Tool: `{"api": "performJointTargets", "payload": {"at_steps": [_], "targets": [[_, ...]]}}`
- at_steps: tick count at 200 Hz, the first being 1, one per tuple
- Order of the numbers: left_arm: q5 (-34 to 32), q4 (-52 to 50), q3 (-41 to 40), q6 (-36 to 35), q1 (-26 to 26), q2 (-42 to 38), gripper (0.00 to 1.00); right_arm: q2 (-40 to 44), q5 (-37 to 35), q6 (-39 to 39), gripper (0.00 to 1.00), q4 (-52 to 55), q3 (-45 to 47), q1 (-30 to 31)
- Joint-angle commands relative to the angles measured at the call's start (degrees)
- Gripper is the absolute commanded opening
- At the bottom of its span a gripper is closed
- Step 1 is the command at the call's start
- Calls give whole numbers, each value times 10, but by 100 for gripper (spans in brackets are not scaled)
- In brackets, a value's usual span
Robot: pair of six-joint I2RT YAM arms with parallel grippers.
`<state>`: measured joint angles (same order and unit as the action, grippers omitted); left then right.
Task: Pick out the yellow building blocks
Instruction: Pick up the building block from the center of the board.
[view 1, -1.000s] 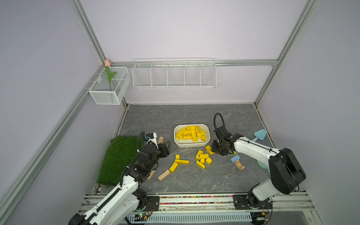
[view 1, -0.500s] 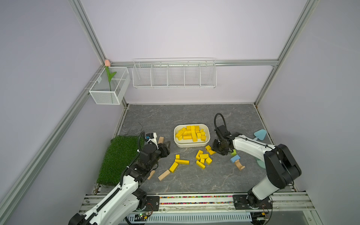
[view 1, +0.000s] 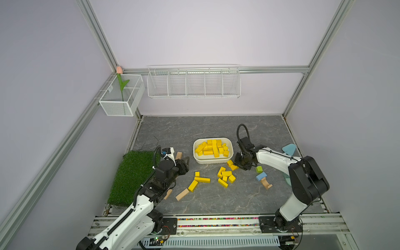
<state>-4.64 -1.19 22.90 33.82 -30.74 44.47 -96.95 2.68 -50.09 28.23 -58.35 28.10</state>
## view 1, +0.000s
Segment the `long yellow block diagonal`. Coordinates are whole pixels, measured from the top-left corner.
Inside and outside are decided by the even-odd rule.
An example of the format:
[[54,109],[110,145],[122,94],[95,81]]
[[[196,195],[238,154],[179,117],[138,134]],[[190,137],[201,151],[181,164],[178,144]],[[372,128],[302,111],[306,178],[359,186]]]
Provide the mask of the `long yellow block diagonal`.
[[206,146],[207,146],[207,142],[202,142],[202,143],[199,144],[198,147],[195,149],[195,152],[196,152],[196,153],[202,152]]

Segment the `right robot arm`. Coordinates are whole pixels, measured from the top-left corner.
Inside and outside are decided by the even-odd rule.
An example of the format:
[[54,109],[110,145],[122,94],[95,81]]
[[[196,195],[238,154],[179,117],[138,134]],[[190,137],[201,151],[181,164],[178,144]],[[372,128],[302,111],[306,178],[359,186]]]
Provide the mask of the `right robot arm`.
[[265,226],[279,232],[287,232],[300,222],[299,216],[314,201],[321,198],[330,185],[314,158],[285,155],[263,145],[255,146],[249,137],[238,139],[241,150],[234,163],[241,169],[249,170],[256,163],[277,169],[290,177],[292,194],[275,213],[271,222]]

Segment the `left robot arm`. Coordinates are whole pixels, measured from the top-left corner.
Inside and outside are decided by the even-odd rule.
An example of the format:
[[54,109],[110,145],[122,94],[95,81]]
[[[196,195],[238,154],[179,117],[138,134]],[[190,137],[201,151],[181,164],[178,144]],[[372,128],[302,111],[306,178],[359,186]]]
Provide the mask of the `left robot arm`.
[[167,195],[178,176],[189,171],[190,158],[172,160],[168,156],[135,193],[132,204],[94,238],[83,238],[77,250],[130,250],[145,236],[161,230],[163,214],[155,207]]

